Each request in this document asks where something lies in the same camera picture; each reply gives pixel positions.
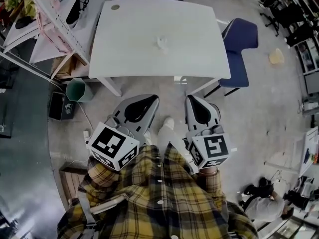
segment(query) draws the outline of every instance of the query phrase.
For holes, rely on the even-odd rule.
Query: plaid shirt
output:
[[[226,201],[219,172],[191,176],[186,160],[171,144],[164,161],[156,146],[141,147],[120,172],[91,158],[78,191],[86,193],[90,207],[125,197],[117,206],[94,215],[99,238],[258,238],[244,212]],[[58,224],[58,238],[69,239],[85,228],[79,200],[73,199]]]

